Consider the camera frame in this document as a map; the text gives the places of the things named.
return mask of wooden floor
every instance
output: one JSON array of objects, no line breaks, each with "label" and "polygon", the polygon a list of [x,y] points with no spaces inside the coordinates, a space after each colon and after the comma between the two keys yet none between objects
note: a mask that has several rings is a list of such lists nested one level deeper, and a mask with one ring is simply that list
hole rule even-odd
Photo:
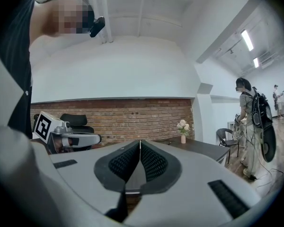
[{"label": "wooden floor", "polygon": [[261,195],[265,196],[269,192],[279,189],[284,183],[284,175],[274,169],[284,172],[284,119],[278,120],[274,118],[273,121],[275,134],[276,134],[276,155],[272,162],[267,163],[263,159],[261,163],[263,166],[270,170],[271,174],[262,166],[260,166],[260,171],[262,174],[259,174],[261,179],[250,181],[245,175],[243,175],[243,169],[245,168],[243,164],[240,163],[240,159],[246,155],[246,150],[244,148],[239,149],[239,157],[237,157],[237,147],[231,148],[231,157],[230,163],[227,164],[228,158],[226,159],[225,167],[230,171],[243,178],[249,182],[256,191]]}]

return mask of black shirt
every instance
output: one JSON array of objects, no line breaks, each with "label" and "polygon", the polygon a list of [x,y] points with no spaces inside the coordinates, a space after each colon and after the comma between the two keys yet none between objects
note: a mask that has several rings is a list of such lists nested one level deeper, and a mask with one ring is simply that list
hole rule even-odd
[{"label": "black shirt", "polygon": [[0,59],[14,81],[23,90],[8,126],[32,138],[30,124],[31,65],[29,27],[35,0],[21,0],[0,29]]}]

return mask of dark tabletop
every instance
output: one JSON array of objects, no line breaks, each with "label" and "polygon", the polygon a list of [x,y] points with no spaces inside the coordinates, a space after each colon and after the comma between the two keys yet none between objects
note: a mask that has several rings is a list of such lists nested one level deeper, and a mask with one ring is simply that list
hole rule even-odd
[{"label": "dark tabletop", "polygon": [[167,139],[165,141],[159,141],[160,143],[174,146],[180,149],[193,151],[196,153],[203,154],[205,156],[208,156],[215,161],[220,161],[223,159],[223,157],[228,153],[230,150],[229,147],[223,147],[223,146],[217,146],[212,144],[207,144],[204,142],[200,142],[197,140],[192,140],[186,138],[186,144],[181,143],[181,137],[174,137]]}]

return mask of person in white shirt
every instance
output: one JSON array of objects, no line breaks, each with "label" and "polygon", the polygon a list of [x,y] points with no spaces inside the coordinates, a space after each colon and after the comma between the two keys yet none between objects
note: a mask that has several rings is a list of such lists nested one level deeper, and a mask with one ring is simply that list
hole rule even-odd
[{"label": "person in white shirt", "polygon": [[283,93],[280,93],[278,91],[278,85],[275,85],[274,94],[276,95],[278,103],[278,119],[283,119],[282,107],[284,105],[284,98],[283,98]]}]

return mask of fluorescent light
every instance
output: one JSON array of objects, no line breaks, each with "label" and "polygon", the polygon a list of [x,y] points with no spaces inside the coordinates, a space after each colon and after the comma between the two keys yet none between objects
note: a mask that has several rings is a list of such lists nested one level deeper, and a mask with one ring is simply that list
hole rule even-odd
[{"label": "fluorescent light", "polygon": [[259,67],[259,61],[257,58],[254,59],[255,68]]},{"label": "fluorescent light", "polygon": [[245,40],[245,43],[247,44],[247,47],[248,47],[249,51],[252,51],[254,46],[252,45],[252,42],[250,40],[250,37],[249,37],[247,31],[243,30],[241,35],[243,36],[243,39]]}]

